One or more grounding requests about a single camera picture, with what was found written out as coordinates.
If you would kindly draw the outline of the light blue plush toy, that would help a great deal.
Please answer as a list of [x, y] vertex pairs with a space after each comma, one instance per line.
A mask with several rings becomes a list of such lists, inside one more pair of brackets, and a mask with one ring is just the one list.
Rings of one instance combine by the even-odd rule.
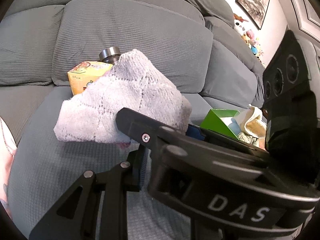
[[230, 119], [230, 123], [228, 124], [228, 128], [236, 135], [238, 136], [238, 134], [241, 132], [241, 129], [238, 125], [238, 123], [236, 122], [236, 120], [234, 118]]

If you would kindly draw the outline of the grey fabric sofa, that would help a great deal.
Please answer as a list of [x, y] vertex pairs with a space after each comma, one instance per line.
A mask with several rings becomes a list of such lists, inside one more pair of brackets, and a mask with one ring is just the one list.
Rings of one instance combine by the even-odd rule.
[[[229, 29], [211, 31], [208, 18]], [[86, 170], [138, 146], [110, 128], [127, 107], [154, 114], [264, 103], [263, 65], [225, 0], [13, 0], [1, 21], [1, 203], [24, 237]]]

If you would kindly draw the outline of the glass jar metal lid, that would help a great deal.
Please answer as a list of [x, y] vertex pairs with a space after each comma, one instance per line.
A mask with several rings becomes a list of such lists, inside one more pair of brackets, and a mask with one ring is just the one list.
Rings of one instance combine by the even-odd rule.
[[120, 56], [121, 52], [118, 47], [109, 47], [100, 52], [99, 60], [103, 63], [115, 64], [118, 62]]

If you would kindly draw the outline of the cream yellow towel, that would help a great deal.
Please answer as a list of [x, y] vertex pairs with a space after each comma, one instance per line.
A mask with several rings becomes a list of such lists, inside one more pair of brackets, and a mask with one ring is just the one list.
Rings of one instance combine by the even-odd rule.
[[239, 113], [234, 119], [242, 132], [255, 138], [264, 138], [267, 125], [262, 117], [263, 113], [258, 107], [249, 105], [248, 109]]

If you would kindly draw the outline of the green storage box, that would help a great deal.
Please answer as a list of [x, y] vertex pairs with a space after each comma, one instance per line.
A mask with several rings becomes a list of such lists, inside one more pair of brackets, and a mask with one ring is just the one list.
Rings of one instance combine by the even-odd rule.
[[[201, 122], [200, 127], [239, 140], [238, 137], [228, 128], [230, 119], [236, 117], [239, 113], [241, 112], [238, 110], [211, 109]], [[262, 138], [259, 138], [259, 148], [263, 150], [265, 149], [265, 140]]]

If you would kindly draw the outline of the pile of plush toys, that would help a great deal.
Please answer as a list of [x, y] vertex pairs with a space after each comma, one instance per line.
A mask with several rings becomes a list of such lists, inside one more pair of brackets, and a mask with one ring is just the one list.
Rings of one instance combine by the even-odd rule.
[[248, 45], [249, 49], [257, 58], [260, 58], [263, 55], [263, 51], [258, 42], [258, 38], [254, 34], [249, 21], [238, 16], [234, 15], [234, 30], [240, 35], [244, 42]]

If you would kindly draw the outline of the yellow carton box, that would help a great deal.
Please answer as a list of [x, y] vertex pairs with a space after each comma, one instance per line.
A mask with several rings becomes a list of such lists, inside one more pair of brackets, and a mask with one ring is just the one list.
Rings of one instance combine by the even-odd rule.
[[67, 72], [73, 95], [82, 93], [89, 85], [113, 67], [99, 61], [84, 61]]

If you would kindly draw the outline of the grey fluffy towel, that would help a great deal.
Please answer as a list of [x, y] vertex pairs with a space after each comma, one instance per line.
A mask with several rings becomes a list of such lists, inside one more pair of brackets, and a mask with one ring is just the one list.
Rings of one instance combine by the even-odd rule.
[[65, 100], [54, 133], [60, 141], [128, 143], [116, 115], [122, 108], [185, 133], [192, 107], [177, 87], [139, 50], [119, 61], [84, 92]]

